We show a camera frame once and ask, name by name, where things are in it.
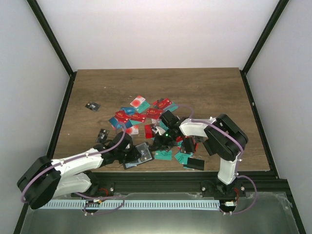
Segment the black leather card holder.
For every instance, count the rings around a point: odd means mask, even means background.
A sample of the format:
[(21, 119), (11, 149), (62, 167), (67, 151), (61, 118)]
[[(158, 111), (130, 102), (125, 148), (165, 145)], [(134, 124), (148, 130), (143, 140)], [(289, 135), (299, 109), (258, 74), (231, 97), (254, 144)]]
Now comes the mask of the black leather card holder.
[(123, 164), (125, 170), (137, 167), (141, 164), (150, 162), (154, 160), (154, 155), (150, 149), (150, 144), (148, 142), (136, 145), (134, 148), (135, 158), (131, 159), (130, 162)]

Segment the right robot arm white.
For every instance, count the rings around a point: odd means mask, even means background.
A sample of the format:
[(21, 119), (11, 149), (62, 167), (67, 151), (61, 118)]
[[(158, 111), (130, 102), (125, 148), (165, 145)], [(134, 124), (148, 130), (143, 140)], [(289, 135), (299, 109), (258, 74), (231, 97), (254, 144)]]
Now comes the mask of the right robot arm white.
[(226, 114), (209, 119), (193, 119), (179, 118), (168, 110), (160, 116), (160, 120), (168, 129), (155, 127), (151, 150), (169, 150), (177, 145), (176, 140), (181, 137), (185, 152), (193, 153), (195, 138), (204, 139), (202, 144), (208, 154), (220, 157), (217, 192), (221, 196), (230, 195), (238, 176), (238, 163), (249, 141), (247, 135)]

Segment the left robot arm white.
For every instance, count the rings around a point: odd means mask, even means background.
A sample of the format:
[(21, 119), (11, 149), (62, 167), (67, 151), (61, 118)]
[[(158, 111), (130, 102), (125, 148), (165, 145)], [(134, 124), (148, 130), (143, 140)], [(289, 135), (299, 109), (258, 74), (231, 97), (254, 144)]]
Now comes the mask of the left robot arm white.
[(21, 202), (35, 210), (62, 195), (80, 193), (94, 197), (100, 185), (91, 170), (115, 161), (125, 166), (139, 158), (139, 145), (134, 145), (132, 137), (125, 132), (73, 156), (59, 159), (41, 156), (17, 181)]

